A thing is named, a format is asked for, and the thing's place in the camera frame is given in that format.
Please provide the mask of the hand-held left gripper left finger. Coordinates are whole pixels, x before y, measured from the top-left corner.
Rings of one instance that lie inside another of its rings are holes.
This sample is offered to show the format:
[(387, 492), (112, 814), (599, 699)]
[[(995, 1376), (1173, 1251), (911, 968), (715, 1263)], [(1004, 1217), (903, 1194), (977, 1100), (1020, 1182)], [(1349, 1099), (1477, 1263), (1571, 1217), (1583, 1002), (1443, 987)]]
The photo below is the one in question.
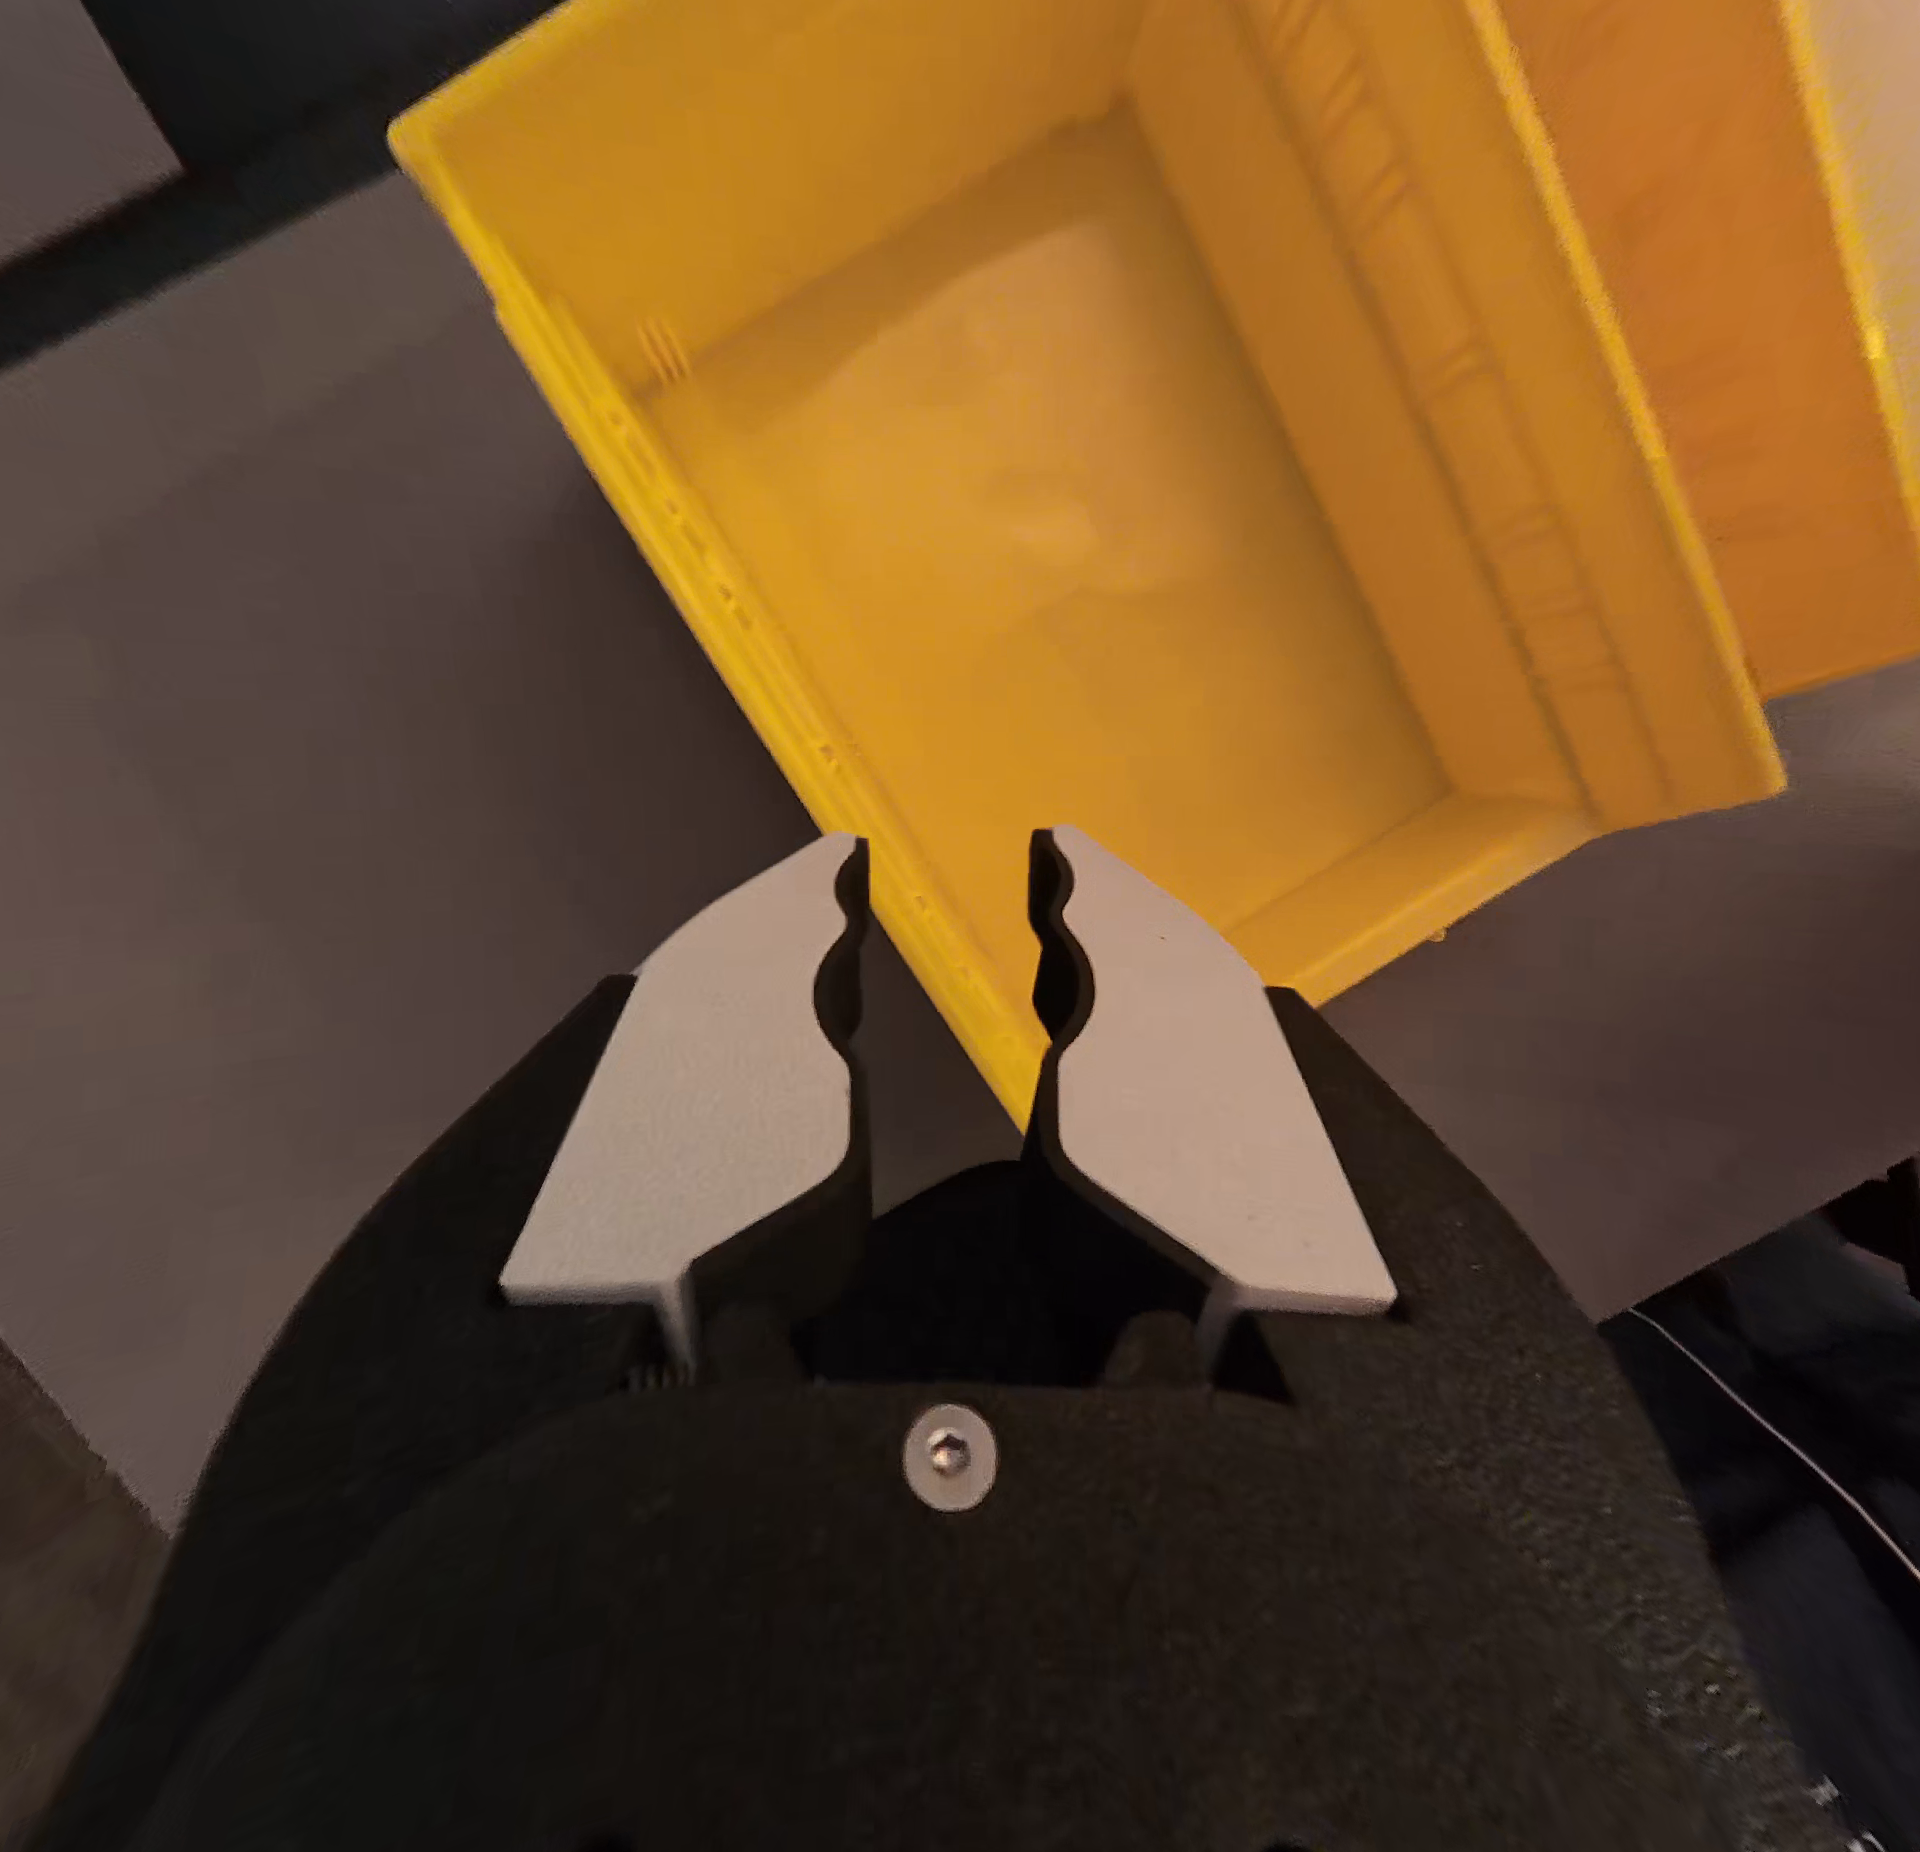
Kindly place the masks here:
[(869, 918), (869, 845), (818, 838), (646, 958), (500, 1271), (506, 1302), (826, 1311), (873, 1225), (853, 1055)]

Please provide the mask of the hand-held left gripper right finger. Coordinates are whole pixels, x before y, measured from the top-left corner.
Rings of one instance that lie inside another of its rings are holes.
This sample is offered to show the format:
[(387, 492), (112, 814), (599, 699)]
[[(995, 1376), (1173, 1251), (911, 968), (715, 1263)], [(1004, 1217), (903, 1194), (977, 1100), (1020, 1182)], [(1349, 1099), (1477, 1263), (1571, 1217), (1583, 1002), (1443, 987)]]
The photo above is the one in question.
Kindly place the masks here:
[(1029, 847), (1047, 1034), (1029, 1146), (1208, 1321), (1386, 1317), (1391, 1269), (1261, 976), (1075, 828)]

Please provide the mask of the yellow plastic bin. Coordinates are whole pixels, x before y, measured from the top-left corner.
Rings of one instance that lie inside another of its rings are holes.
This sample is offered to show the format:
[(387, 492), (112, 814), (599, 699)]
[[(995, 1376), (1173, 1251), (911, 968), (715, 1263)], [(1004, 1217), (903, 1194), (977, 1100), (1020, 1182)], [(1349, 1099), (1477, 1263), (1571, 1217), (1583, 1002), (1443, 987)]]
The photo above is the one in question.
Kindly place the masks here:
[(1812, 0), (1492, 0), (1755, 687), (1915, 660), (1915, 414)]
[(1328, 1002), (1783, 788), (1495, 0), (564, 0), (387, 139), (1019, 1124), (1034, 829)]

